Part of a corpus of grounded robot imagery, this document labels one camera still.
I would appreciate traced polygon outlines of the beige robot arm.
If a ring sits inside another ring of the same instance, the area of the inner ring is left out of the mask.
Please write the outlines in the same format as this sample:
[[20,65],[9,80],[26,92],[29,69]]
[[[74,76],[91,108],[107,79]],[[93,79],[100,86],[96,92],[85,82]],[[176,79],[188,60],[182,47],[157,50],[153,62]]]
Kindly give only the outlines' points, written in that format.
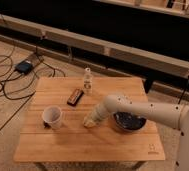
[[109,94],[85,116],[83,125],[94,127],[117,112],[132,113],[179,130],[175,171],[189,171],[189,105],[136,102],[124,94]]

